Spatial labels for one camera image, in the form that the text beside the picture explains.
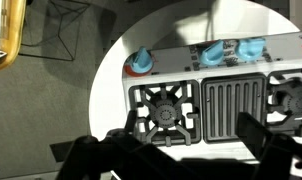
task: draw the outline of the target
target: blue stove knob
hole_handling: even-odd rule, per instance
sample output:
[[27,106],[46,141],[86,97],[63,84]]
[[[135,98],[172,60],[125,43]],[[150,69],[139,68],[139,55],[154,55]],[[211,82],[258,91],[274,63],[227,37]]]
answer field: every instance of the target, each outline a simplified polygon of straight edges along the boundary
[[138,53],[130,61],[131,69],[135,73],[143,74],[151,70],[153,60],[148,51],[141,47]]
[[200,61],[209,66],[218,65],[222,62],[224,57],[223,41],[219,40],[212,44],[209,48],[203,50],[200,55]]
[[241,39],[235,48],[236,55],[244,61],[255,61],[262,56],[265,39]]

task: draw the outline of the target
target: gray floor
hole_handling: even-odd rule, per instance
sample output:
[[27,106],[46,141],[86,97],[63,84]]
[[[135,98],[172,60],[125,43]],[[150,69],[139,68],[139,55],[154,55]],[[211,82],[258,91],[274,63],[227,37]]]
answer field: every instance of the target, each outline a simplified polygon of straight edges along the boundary
[[[74,61],[18,56],[12,66],[1,70],[0,178],[58,170],[60,165],[49,145],[90,133],[90,88],[112,41],[147,14],[177,1],[94,0],[80,17],[82,21],[74,21],[80,27]],[[48,38],[58,27],[56,12],[48,8],[52,6],[43,0],[28,7],[25,28],[32,26],[29,30],[36,42],[39,37]],[[77,25],[70,25],[61,35],[72,48]],[[23,42],[30,37],[30,31],[25,30]],[[50,40],[49,45],[22,47],[21,51],[67,57],[58,43]]]

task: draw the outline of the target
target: stove top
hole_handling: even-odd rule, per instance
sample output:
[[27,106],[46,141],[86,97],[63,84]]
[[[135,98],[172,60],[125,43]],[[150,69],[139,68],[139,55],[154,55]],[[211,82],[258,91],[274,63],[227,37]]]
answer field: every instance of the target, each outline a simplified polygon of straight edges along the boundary
[[134,136],[172,148],[239,142],[239,112],[302,137],[302,32],[147,50],[128,57],[126,108]]

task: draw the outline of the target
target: burner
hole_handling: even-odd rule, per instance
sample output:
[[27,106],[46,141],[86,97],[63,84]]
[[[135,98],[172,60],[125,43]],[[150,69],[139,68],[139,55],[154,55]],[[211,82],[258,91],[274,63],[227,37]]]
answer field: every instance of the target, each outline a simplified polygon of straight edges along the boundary
[[268,104],[268,113],[278,112],[286,117],[281,121],[267,122],[271,131],[286,133],[302,137],[302,78],[294,77],[286,79],[284,75],[302,74],[302,70],[273,72],[274,77],[280,84],[269,84],[272,104]]
[[[182,92],[181,97],[177,95],[179,90]],[[178,144],[191,145],[201,140],[197,81],[133,86],[129,90],[129,98],[131,110],[138,112],[134,130],[134,136],[138,140],[167,147]],[[186,103],[192,106],[191,112],[185,112],[183,109],[183,104]],[[148,109],[145,116],[139,114],[139,109],[144,107]],[[188,128],[186,123],[190,121],[193,127]]]
[[150,102],[156,104],[156,109],[151,110],[151,119],[155,125],[161,128],[171,128],[175,126],[181,119],[181,106],[174,107],[178,102],[178,98],[174,94],[167,93],[167,99],[161,98],[161,92],[156,93],[151,97]]

